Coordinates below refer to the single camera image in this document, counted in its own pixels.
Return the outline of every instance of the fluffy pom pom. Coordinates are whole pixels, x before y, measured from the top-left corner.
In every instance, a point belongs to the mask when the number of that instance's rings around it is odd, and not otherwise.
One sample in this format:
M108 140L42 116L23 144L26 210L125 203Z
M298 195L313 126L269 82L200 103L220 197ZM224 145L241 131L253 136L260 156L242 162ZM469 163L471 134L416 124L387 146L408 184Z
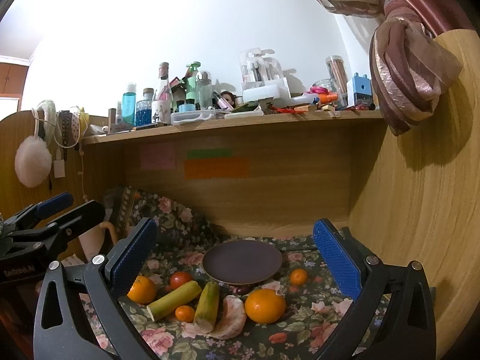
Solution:
M18 147L15 155L15 173L26 187L40 185L48 177L51 167L52 155L41 138L27 137Z

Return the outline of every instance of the tangerine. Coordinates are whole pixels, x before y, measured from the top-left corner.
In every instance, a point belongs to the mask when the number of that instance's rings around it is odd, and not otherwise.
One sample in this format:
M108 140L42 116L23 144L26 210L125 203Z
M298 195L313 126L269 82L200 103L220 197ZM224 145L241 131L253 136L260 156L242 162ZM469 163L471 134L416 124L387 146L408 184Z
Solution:
M271 288L261 288L248 295L245 312L257 323L273 323L285 312L285 298Z
M127 296L134 302L150 304L157 296L157 289L153 281L146 276L137 276Z
M290 274L290 282L294 286L303 286L308 280L308 273L304 269L295 269L291 274Z
M185 283L188 283L193 279L194 278L191 277L191 274L187 272L175 272L170 278L170 286L172 287L172 290L176 290L178 287L183 286Z
M195 310L190 306L180 306L175 310L175 316L182 322L193 322L195 316Z

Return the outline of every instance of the dark purple plate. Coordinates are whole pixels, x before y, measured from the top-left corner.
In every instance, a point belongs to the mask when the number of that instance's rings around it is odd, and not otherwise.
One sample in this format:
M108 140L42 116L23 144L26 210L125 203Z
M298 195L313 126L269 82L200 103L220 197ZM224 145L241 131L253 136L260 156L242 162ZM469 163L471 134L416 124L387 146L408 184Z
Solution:
M273 276L282 266L282 254L268 243L240 239L214 246L203 257L202 265L213 279L244 286Z

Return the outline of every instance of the sticky note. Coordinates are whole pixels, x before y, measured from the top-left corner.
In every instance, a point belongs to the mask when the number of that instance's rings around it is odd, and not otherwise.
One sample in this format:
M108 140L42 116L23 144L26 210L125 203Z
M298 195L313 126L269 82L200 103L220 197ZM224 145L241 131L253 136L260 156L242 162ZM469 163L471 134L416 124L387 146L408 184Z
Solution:
M215 158L215 157L231 157L232 149L219 147L215 149L192 149L188 150L187 158L189 160L194 158Z
M250 175L247 157L186 159L185 179L245 178Z
M176 169L175 147L171 142L149 143L140 146L141 170Z

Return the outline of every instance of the pink curtain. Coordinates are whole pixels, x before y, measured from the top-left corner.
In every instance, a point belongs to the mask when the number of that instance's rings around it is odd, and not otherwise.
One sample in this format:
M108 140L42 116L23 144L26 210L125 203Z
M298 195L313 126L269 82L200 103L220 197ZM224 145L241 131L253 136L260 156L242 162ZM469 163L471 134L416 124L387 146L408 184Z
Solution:
M317 0L329 12L385 21L370 43L372 85L395 135L433 115L462 66L432 36L473 29L455 0Z

